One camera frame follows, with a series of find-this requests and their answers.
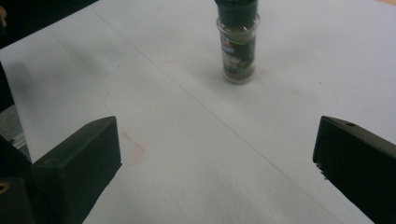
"spice jar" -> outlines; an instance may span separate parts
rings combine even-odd
[[[215,0],[218,5],[224,77],[248,82],[254,71],[256,29],[260,23],[257,0]]]

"black block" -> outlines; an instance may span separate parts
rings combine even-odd
[[[396,146],[363,128],[322,117],[314,162],[375,223],[396,223]]]
[[[0,180],[0,223],[36,224],[24,180],[9,177]]]
[[[115,117],[91,122],[32,166],[62,223],[80,224],[121,166]]]

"jar label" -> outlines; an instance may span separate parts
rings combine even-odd
[[[256,38],[247,42],[233,41],[226,36],[221,37],[224,69],[230,73],[240,73],[254,61]]]

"white table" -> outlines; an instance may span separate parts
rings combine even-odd
[[[396,142],[396,7],[260,1],[224,81],[214,1],[101,0],[2,49],[33,161],[116,116],[123,166],[84,223],[371,223],[312,162],[320,116]]]

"black lid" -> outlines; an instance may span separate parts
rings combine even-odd
[[[226,26],[247,26],[257,16],[258,0],[215,0],[220,22]]]

